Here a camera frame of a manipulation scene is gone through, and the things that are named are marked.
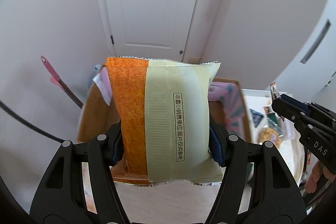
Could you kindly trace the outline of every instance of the white door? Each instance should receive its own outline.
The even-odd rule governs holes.
[[[106,0],[118,56],[182,60],[196,0]]]

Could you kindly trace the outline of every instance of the white floor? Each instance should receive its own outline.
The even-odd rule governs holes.
[[[186,181],[155,187],[117,182],[116,187],[129,220],[148,224],[204,223],[219,190],[219,185],[197,186]],[[247,187],[240,212],[248,209],[250,195]]]

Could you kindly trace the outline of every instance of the blue gripper pad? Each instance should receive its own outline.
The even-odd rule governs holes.
[[[302,112],[304,112],[304,114],[306,114],[307,116],[310,116],[310,110],[307,107],[307,105],[305,105],[304,103],[295,100],[294,98],[286,95],[286,94],[281,94],[280,95],[281,99],[286,101],[287,103],[292,104],[293,106],[299,108]]]
[[[212,127],[209,127],[209,149],[213,160],[219,164],[224,165],[224,158],[222,154],[221,143]]]
[[[111,156],[111,162],[113,166],[115,166],[118,161],[123,158],[124,155],[124,144],[123,144],[123,137],[121,134],[117,137],[116,141],[114,142],[114,149],[113,154]]]

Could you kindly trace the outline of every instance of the open cardboard box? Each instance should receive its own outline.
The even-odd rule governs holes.
[[[229,80],[223,78],[214,78],[215,82],[224,82],[224,83],[233,83],[241,87],[238,81]],[[241,97],[244,102],[243,93],[241,91]],[[245,107],[245,116],[242,118],[243,129],[245,134],[246,142],[251,142],[251,133],[249,128],[248,115]],[[221,102],[219,101],[210,101],[209,102],[209,111],[214,120],[219,124],[224,124],[224,113]],[[120,116],[117,112],[116,105],[112,99],[110,106],[108,106],[103,100],[101,93],[95,83],[92,84],[89,97],[83,106],[82,114],[79,121],[78,127],[78,136],[77,140],[79,142],[90,142],[93,138],[99,134],[104,134],[114,123],[120,121]],[[115,167],[112,168],[112,175],[125,175],[123,160],[121,160]],[[129,182],[123,179],[115,179],[117,181]],[[134,181],[135,184],[149,184],[148,180],[144,180],[141,183],[139,181]]]

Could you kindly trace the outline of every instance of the screw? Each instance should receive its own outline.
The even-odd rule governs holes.
[[[268,148],[272,148],[273,147],[273,143],[270,142],[270,141],[266,141],[265,142],[265,146],[268,147]]]
[[[64,142],[62,143],[62,146],[63,146],[63,147],[68,147],[70,144],[71,144],[71,141],[64,141]]]
[[[105,134],[100,134],[100,135],[97,136],[97,140],[99,140],[99,141],[103,141],[105,139],[106,139],[106,135]]]
[[[238,140],[238,137],[236,135],[230,135],[229,140],[233,141],[233,142],[236,142]]]

